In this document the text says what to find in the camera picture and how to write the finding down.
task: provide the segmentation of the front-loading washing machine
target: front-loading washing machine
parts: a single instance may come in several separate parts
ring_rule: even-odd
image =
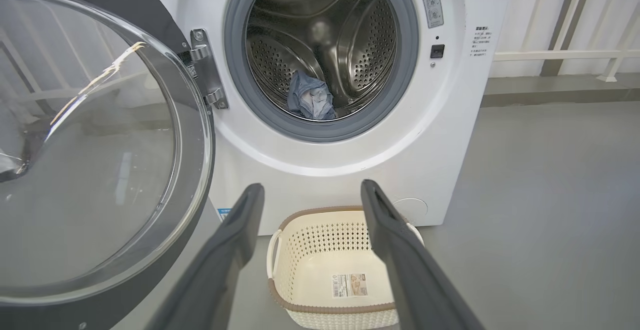
[[[0,0],[0,307],[107,329],[252,183],[261,235],[365,178],[441,224],[507,1]]]

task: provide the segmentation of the plastic basket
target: plastic basket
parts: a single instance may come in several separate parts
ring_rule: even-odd
[[[366,330],[398,322],[387,268],[371,250],[362,207],[288,217],[269,242],[267,276],[274,300],[304,328]]]

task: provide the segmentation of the laundry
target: laundry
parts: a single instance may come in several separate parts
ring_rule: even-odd
[[[336,118],[334,96],[329,92],[327,83],[295,71],[288,89],[286,105],[293,114],[312,120]]]

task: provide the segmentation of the basket rim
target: basket rim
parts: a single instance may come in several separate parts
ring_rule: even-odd
[[[279,230],[284,230],[284,228],[291,223],[296,218],[300,218],[301,216],[311,215],[311,214],[320,214],[320,213],[329,213],[329,212],[349,212],[349,211],[363,211],[361,205],[352,205],[346,207],[327,207],[327,208],[316,208],[316,209],[308,209],[301,210],[299,212],[295,212],[288,216],[288,218],[284,219],[284,221],[280,224]],[[363,313],[375,313],[375,312],[385,312],[387,310],[395,310],[395,303],[383,303],[378,305],[366,305],[365,307],[309,307],[307,305],[296,305],[290,303],[280,294],[278,293],[278,289],[276,289],[276,283],[273,278],[268,279],[269,283],[269,292],[271,297],[280,305],[281,307],[289,310],[291,312],[298,313],[309,313],[309,314],[363,314]]]

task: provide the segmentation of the blue sticker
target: blue sticker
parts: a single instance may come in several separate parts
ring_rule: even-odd
[[[220,221],[224,221],[225,218],[228,216],[229,212],[231,211],[231,208],[220,208],[217,210],[217,216],[218,218],[220,218]]]

